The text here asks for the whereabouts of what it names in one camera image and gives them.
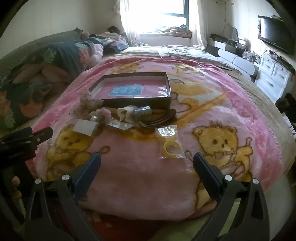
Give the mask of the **left human hand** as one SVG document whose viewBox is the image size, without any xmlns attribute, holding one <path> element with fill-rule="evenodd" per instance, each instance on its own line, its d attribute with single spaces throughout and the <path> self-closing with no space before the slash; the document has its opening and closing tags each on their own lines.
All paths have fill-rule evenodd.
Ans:
<svg viewBox="0 0 296 241">
<path fill-rule="evenodd" d="M 19 190 L 20 183 L 20 179 L 17 176 L 14 176 L 11 180 L 10 198 L 13 201 L 19 202 L 22 198 L 22 193 Z"/>
</svg>

